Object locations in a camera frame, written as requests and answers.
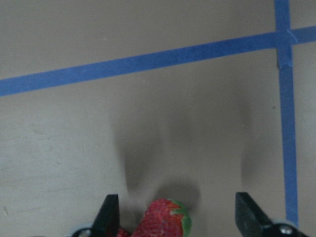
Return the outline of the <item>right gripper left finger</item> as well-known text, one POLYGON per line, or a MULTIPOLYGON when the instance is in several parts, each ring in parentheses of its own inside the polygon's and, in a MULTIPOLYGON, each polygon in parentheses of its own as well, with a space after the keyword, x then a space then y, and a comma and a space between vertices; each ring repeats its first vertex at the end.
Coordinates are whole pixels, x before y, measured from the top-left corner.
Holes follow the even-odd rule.
POLYGON ((107 195, 91 226, 92 237, 116 237, 119 230, 118 195, 107 195))

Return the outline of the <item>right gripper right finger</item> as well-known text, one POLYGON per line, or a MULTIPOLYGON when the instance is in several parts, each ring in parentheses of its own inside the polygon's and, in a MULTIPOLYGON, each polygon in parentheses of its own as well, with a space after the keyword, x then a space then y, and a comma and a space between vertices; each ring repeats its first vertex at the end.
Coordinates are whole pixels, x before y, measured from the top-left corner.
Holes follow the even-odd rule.
POLYGON ((273 226, 272 220, 246 192, 236 193, 235 223, 242 237, 266 237, 273 226))

